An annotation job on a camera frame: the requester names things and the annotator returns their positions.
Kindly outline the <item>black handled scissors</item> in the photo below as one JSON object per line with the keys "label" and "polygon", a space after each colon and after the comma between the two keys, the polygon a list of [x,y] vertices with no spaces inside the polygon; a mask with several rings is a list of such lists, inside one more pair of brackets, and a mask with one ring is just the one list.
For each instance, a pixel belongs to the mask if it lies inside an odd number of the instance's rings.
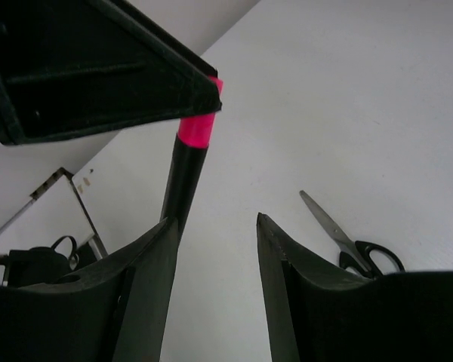
{"label": "black handled scissors", "polygon": [[338,266],[340,268],[344,270],[350,268],[364,278],[379,278],[386,272],[383,272],[371,257],[371,252],[379,252],[392,262],[395,272],[405,272],[405,266],[394,252],[376,243],[351,240],[344,230],[304,190],[300,190],[299,195],[316,221],[339,246]]}

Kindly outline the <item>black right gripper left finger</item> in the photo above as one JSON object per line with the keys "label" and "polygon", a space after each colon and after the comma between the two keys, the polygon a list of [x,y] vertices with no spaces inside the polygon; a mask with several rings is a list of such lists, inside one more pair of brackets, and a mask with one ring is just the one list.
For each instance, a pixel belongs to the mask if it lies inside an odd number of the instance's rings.
{"label": "black right gripper left finger", "polygon": [[177,221],[51,284],[0,286],[0,361],[158,361]]}

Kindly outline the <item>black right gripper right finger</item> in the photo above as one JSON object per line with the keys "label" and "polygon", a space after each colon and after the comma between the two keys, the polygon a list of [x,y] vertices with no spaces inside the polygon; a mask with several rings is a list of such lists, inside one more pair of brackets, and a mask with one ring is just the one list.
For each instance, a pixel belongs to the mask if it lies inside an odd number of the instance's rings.
{"label": "black right gripper right finger", "polygon": [[257,252],[274,361],[453,361],[453,271],[362,278],[265,214]]}

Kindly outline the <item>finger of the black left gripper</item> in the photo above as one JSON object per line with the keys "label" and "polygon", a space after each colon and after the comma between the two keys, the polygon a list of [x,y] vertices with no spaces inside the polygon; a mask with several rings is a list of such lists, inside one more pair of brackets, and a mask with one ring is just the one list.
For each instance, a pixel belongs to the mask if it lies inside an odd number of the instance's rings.
{"label": "finger of the black left gripper", "polygon": [[221,109],[217,70],[127,1],[0,1],[0,143]]}

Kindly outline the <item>pink capped black highlighter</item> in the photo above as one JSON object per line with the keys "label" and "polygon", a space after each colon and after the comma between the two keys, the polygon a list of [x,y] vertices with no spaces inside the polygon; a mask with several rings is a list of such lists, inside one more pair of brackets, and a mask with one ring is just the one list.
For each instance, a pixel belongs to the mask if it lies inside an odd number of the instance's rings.
{"label": "pink capped black highlighter", "polygon": [[163,116],[168,120],[180,120],[160,216],[161,219],[177,221],[178,240],[183,237],[211,142],[215,117],[215,112],[193,115],[176,109],[165,111]]}

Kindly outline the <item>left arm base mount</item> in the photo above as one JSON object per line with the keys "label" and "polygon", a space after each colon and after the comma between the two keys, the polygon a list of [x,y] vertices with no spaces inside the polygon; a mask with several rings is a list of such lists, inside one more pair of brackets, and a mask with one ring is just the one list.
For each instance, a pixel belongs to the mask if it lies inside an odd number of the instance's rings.
{"label": "left arm base mount", "polygon": [[40,283],[53,284],[107,255],[96,235],[82,245],[73,236],[64,235],[48,247],[12,250],[0,256],[0,266],[5,268],[2,285],[19,288]]}

